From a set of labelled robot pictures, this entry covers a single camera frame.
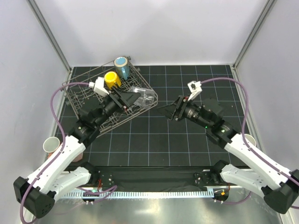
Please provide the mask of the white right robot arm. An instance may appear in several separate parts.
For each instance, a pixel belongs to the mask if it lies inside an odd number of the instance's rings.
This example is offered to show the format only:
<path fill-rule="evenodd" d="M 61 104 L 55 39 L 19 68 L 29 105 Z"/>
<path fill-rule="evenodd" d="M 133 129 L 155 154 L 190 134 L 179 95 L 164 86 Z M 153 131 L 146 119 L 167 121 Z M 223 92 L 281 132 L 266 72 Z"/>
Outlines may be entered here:
<path fill-rule="evenodd" d="M 276 163 L 245 140 L 234 126 L 223 119 L 223 108 L 217 100 L 208 98 L 200 106 L 188 99 L 179 98 L 158 108 L 170 120 L 188 119 L 206 129 L 207 138 L 219 147 L 242 160 L 252 171 L 239 169 L 225 161 L 218 161 L 210 174 L 216 185 L 224 182 L 239 185 L 259 195 L 266 204 L 285 214 L 299 196 L 299 171 L 291 171 Z"/>

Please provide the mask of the blue butterfly mug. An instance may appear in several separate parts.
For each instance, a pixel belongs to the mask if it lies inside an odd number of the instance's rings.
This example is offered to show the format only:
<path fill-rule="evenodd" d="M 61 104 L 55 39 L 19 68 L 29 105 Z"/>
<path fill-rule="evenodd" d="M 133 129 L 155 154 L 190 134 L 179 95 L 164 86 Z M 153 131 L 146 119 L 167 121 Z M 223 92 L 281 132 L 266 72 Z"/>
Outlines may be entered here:
<path fill-rule="evenodd" d="M 114 60 L 114 66 L 119 77 L 128 80 L 130 73 L 128 59 L 124 56 L 118 57 Z"/>

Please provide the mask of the yellow mug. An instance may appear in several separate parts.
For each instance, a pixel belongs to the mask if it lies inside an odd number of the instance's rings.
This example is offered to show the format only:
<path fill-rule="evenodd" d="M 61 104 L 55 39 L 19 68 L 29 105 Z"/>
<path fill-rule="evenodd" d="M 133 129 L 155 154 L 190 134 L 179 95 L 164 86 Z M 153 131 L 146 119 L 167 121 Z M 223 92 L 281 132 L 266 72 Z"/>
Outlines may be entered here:
<path fill-rule="evenodd" d="M 121 80 L 116 72 L 109 71 L 104 75 L 104 81 L 108 87 L 108 89 L 112 89 L 112 87 L 121 87 Z"/>

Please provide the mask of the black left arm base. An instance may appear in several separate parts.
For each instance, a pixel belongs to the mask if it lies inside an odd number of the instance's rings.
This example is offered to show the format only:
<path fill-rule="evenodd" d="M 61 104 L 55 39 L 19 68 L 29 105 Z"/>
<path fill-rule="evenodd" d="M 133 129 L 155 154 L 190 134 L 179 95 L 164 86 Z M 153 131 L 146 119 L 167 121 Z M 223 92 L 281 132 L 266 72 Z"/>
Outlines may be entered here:
<path fill-rule="evenodd" d="M 110 188 L 114 186 L 114 174 L 110 170 L 94 168 L 90 183 L 94 187 Z"/>

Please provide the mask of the blue flower mug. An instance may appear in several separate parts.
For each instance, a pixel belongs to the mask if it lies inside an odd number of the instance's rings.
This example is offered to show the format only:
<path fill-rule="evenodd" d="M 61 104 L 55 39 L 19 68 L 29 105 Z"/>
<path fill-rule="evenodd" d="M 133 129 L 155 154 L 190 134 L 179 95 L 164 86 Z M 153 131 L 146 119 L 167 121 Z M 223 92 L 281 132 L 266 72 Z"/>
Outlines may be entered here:
<path fill-rule="evenodd" d="M 250 142 L 252 145 L 256 146 L 256 140 L 254 139 L 253 136 L 251 136 L 250 134 L 245 134 L 245 139 Z"/>

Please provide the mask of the clear glass cup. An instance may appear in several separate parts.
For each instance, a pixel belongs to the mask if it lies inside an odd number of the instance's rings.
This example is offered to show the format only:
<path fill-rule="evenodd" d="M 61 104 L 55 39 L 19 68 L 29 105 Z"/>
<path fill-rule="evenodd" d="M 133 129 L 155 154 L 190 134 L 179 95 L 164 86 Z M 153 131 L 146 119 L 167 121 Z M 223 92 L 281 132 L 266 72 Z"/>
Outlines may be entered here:
<path fill-rule="evenodd" d="M 140 97 L 134 102 L 142 108 L 149 108 L 155 100 L 155 91 L 146 88 L 139 88 L 135 86 L 130 87 L 131 92 L 140 93 Z"/>

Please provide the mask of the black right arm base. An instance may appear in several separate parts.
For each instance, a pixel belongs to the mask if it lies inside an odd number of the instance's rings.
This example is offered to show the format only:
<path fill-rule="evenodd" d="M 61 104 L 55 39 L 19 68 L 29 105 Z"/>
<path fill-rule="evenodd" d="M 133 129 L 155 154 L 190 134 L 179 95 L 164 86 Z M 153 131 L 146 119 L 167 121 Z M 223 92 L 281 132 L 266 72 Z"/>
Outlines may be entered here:
<path fill-rule="evenodd" d="M 227 186 L 228 184 L 220 177 L 219 174 L 203 170 L 193 174 L 195 185 L 198 187 L 208 186 Z"/>

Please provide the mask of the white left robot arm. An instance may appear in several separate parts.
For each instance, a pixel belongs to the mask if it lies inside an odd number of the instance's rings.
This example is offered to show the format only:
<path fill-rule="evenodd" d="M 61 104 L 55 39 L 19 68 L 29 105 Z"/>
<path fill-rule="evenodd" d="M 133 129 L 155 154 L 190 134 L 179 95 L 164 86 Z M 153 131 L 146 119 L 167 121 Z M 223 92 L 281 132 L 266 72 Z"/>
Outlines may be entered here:
<path fill-rule="evenodd" d="M 103 102 L 92 99 L 85 102 L 78 114 L 78 120 L 63 142 L 35 172 L 27 178 L 18 177 L 14 191 L 20 205 L 20 219 L 26 223 L 23 211 L 29 211 L 36 218 L 49 213 L 62 196 L 82 185 L 94 187 L 100 179 L 99 170 L 84 162 L 64 177 L 61 173 L 69 164 L 98 137 L 101 125 L 115 112 L 126 111 L 140 97 L 138 92 L 126 92 L 113 88 Z"/>

